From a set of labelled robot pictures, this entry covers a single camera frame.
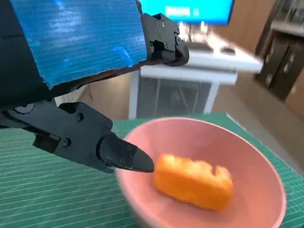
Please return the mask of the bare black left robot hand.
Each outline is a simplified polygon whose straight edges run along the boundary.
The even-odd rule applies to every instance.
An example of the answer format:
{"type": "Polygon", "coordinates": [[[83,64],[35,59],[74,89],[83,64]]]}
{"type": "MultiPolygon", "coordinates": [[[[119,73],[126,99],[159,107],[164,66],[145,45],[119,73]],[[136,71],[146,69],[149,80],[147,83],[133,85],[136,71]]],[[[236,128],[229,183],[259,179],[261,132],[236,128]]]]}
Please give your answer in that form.
{"type": "Polygon", "coordinates": [[[185,65],[179,34],[137,0],[1,1],[1,128],[31,132],[35,147],[105,173],[153,172],[153,160],[113,133],[111,119],[55,98],[142,66],[185,65]]]}

